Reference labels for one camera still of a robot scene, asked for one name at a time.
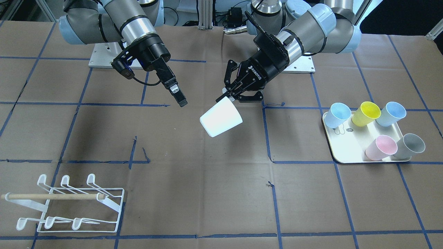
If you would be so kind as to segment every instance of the pink cup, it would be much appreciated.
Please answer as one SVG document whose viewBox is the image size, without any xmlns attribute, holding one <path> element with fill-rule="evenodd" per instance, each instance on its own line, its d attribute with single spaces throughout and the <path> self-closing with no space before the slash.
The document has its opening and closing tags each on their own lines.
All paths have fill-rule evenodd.
<svg viewBox="0 0 443 249">
<path fill-rule="evenodd" d="M 366 149 L 366 156 L 372 161 L 379 161 L 397 152 L 397 143 L 390 136 L 378 136 Z"/>
</svg>

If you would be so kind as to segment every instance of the white tray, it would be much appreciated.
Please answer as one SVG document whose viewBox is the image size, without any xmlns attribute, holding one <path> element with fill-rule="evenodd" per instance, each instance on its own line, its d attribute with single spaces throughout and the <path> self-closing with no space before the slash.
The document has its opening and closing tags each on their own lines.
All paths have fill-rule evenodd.
<svg viewBox="0 0 443 249">
<path fill-rule="evenodd" d="M 380 161 L 372 161 L 365 155 L 366 148 L 379 136 L 388 135 L 395 141 L 400 140 L 403 134 L 397 123 L 383 127 L 377 122 L 371 122 L 367 126 L 356 126 L 351 118 L 339 125 L 336 129 L 325 125 L 326 114 L 322 121 L 328 138 L 332 155 L 340 163 L 400 163 L 408 162 L 411 158 L 400 160 L 394 156 L 383 158 Z"/>
</svg>

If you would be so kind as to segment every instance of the wooden dowel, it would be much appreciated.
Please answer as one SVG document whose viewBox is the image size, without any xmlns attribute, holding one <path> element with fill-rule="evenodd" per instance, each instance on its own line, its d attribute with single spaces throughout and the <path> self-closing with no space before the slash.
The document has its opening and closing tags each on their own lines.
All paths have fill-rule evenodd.
<svg viewBox="0 0 443 249">
<path fill-rule="evenodd" d="M 6 195 L 1 195 L 2 200 L 5 200 Z M 9 194 L 10 200 L 95 200 L 97 195 L 94 194 Z M 105 199 L 105 195 L 99 193 L 98 199 Z"/>
</svg>

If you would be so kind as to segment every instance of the plastic cup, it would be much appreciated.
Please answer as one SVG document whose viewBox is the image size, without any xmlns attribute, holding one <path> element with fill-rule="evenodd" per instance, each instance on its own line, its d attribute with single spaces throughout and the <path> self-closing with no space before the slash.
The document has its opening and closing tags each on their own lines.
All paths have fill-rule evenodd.
<svg viewBox="0 0 443 249">
<path fill-rule="evenodd" d="M 412 133 L 404 135 L 397 142 L 397 146 L 398 151 L 394 154 L 394 157 L 399 159 L 406 159 L 418 153 L 422 153 L 426 148 L 423 139 Z"/>
<path fill-rule="evenodd" d="M 379 125 L 388 127 L 404 117 L 406 117 L 406 109 L 397 102 L 389 102 L 381 110 L 381 115 L 376 121 Z"/>
<path fill-rule="evenodd" d="M 381 160 L 397 152 L 397 143 L 390 136 L 378 136 L 366 149 L 366 156 L 372 161 Z"/>
<path fill-rule="evenodd" d="M 325 117 L 325 125 L 337 128 L 351 117 L 351 109 L 343 103 L 333 103 Z"/>
<path fill-rule="evenodd" d="M 224 97 L 200 117 L 200 123 L 210 137 L 215 137 L 243 123 L 243 120 L 231 100 Z"/>
<path fill-rule="evenodd" d="M 370 101 L 365 101 L 352 116 L 352 122 L 356 126 L 363 127 L 379 118 L 380 114 L 380 108 L 376 104 Z"/>
</svg>

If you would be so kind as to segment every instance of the light blue cup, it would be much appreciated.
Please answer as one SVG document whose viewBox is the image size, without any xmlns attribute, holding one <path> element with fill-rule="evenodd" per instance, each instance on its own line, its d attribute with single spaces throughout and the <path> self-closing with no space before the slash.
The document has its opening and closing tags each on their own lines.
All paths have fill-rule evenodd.
<svg viewBox="0 0 443 249">
<path fill-rule="evenodd" d="M 376 121 L 379 125 L 388 127 L 400 119 L 406 117 L 406 109 L 397 102 L 389 102 L 381 110 L 380 118 Z"/>
<path fill-rule="evenodd" d="M 337 128 L 351 117 L 351 109 L 343 103 L 333 103 L 325 117 L 325 125 Z"/>
</svg>

